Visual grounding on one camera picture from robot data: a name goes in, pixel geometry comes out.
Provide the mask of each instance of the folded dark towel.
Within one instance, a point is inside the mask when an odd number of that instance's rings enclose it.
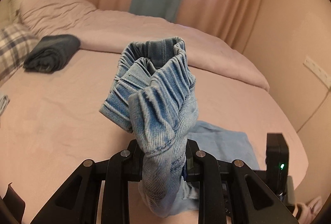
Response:
[[[45,36],[29,53],[23,68],[43,73],[61,70],[79,46],[79,39],[73,35]]]

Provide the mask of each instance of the pink duvet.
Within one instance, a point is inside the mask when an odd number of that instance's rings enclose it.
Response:
[[[185,41],[190,66],[269,90],[264,76],[224,41],[162,18],[98,10],[86,0],[24,0],[22,22],[37,36],[72,34],[82,49],[121,53],[132,41],[179,36]]]

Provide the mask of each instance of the crumpled denim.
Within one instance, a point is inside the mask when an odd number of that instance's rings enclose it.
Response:
[[[139,191],[160,217],[169,215],[180,187],[187,133],[198,118],[194,88],[181,38],[133,42],[121,55],[100,109],[125,131],[134,132],[145,153]]]

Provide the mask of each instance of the electrical wall socket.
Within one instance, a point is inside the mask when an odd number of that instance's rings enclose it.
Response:
[[[331,90],[331,76],[328,75],[321,67],[319,67],[316,62],[306,56],[306,59],[303,61],[303,64],[312,71],[319,80]]]

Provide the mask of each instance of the checkered fabric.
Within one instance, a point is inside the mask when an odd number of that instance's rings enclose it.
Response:
[[[0,30],[0,86],[20,68],[39,39],[22,24]]]

